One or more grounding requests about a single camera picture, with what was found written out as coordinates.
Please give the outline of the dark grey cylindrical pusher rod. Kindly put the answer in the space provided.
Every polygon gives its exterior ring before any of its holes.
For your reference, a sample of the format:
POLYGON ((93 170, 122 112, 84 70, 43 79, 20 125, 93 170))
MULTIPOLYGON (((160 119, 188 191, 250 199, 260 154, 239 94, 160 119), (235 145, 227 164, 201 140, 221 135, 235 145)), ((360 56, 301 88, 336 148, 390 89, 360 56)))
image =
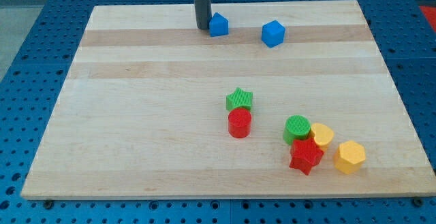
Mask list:
POLYGON ((209 22, 211 20, 211 0, 193 0, 196 24, 201 30, 209 29, 209 22))

